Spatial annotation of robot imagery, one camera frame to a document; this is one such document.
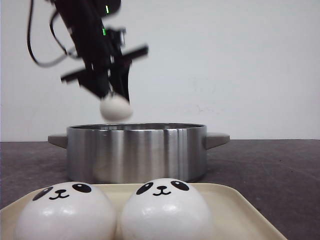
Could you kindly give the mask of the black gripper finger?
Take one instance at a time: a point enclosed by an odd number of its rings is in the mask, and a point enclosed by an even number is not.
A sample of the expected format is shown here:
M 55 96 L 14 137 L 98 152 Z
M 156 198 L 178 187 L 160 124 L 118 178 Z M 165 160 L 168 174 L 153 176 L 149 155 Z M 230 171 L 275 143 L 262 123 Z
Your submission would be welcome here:
M 79 73 L 79 84 L 93 93 L 99 99 L 103 99 L 110 92 L 108 70 L 82 70 Z
M 128 102 L 129 96 L 129 70 L 131 61 L 116 59 L 110 67 L 109 82 L 117 94 L 124 97 Z

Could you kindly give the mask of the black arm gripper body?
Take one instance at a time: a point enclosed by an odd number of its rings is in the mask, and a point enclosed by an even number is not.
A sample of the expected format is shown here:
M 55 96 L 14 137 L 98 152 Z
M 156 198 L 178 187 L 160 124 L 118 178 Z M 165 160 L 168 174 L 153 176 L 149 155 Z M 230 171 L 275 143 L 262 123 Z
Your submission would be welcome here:
M 83 70 L 107 69 L 109 84 L 111 66 L 115 60 L 130 61 L 144 57 L 148 54 L 149 47 L 143 45 L 129 52 L 123 53 L 124 29 L 111 29 L 104 26 L 70 26 L 68 28 L 73 40 L 76 56 L 80 58 L 84 67 L 61 76 L 61 81 L 80 83 L 80 72 Z

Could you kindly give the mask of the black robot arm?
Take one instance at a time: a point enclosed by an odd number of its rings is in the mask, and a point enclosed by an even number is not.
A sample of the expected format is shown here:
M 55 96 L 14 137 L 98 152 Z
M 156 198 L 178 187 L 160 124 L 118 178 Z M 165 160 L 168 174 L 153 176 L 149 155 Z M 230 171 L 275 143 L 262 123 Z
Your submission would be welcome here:
M 122 53 L 124 28 L 112 29 L 102 19 L 115 14 L 119 0 L 54 0 L 84 68 L 61 77 L 62 82 L 78 81 L 98 98 L 114 91 L 126 100 L 129 96 L 129 69 L 132 61 L 148 54 L 148 46 Z

